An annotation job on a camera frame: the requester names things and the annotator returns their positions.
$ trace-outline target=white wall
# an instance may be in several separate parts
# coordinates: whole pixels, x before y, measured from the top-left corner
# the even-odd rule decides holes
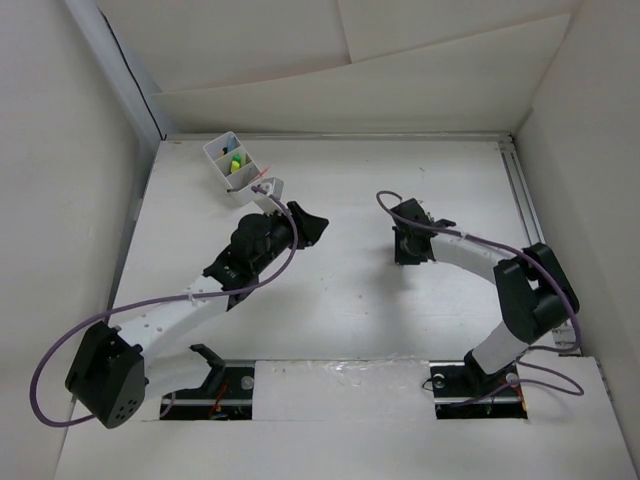
[[[640,3],[586,0],[517,145],[640,465]]]
[[[28,382],[105,306],[137,142],[63,2],[0,2],[0,70],[0,476],[51,478],[64,432],[35,420]],[[55,418],[71,355],[40,389]]]

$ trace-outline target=red wire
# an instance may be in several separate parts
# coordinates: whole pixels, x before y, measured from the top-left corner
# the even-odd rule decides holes
[[[218,393],[218,396],[216,397],[216,401],[213,404],[213,407],[211,407],[211,410],[209,410],[209,418],[213,417],[213,414],[216,413],[216,409],[218,408],[218,403],[220,403],[220,399],[222,398],[222,396],[225,394],[225,392],[227,391],[227,380],[224,381],[224,383],[222,384],[222,388],[220,389],[220,393]]]

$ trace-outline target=table surface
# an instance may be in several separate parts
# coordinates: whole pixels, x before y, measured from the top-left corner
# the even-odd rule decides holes
[[[215,183],[204,143],[160,147],[116,305],[184,289],[256,211]],[[587,395],[526,387],[529,421],[436,421],[419,388],[422,359],[462,358],[497,325],[495,287],[448,265],[395,266],[391,220],[374,195],[393,189],[465,231],[525,245],[496,143],[243,143],[285,181],[285,200],[331,224],[278,281],[175,348],[197,342],[223,358],[289,362],[258,364],[250,422],[160,422],[156,399],[116,430],[70,429],[57,479],[635,478],[592,359],[539,355]]]

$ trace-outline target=black strip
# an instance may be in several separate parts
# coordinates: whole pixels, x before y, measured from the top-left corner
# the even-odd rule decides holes
[[[138,92],[140,92],[140,96],[142,97],[142,101],[144,102],[145,107],[147,107],[147,111],[149,112],[149,115],[151,115],[151,118],[153,119],[153,123],[156,126],[156,130],[158,130],[158,135],[160,136],[160,140],[166,140],[167,136],[163,135],[162,134],[162,130],[160,130],[160,125],[158,125],[158,122],[156,121],[156,117],[153,115],[153,112],[151,111],[151,107],[149,107],[149,104],[147,103],[147,99],[145,98],[144,93],[142,93],[142,88],[140,87],[140,84],[138,83],[138,79],[133,74],[133,70],[131,70],[131,67],[129,66],[129,62],[127,61],[127,57],[125,56],[124,52],[122,51],[122,46],[120,45],[120,42],[118,41],[118,37],[116,37],[116,34],[113,31],[113,28],[111,28],[111,23],[109,22],[109,19],[105,16],[104,13],[102,13],[102,11],[100,11],[100,15],[102,15],[102,18],[104,18],[104,21],[107,24],[107,28],[111,32],[111,36],[113,37],[113,40],[116,42],[116,46],[118,47],[118,51],[120,52],[120,56],[122,56],[122,61],[124,62],[124,65],[127,67],[127,70],[129,71],[129,74],[131,75],[131,78],[133,79],[134,83],[136,84],[136,87],[138,87]]]

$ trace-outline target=white tabletop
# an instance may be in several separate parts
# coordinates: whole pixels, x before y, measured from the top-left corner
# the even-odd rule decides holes
[[[227,245],[238,220],[257,211],[235,207],[215,183],[204,143],[161,146],[116,305],[181,291]],[[176,348],[198,342],[228,359],[333,361],[259,362],[252,421],[158,421],[155,399],[118,429],[74,427],[58,480],[635,478],[593,359],[537,354],[587,394],[525,387],[528,421],[438,421],[420,389],[427,363],[399,359],[462,358],[498,324],[500,310],[495,287],[454,267],[396,267],[392,222],[374,194],[415,196],[466,231],[524,246],[494,142],[244,143],[285,181],[285,200],[331,224],[280,279]],[[521,374],[557,383],[527,370]],[[84,413],[78,407],[74,416]]]

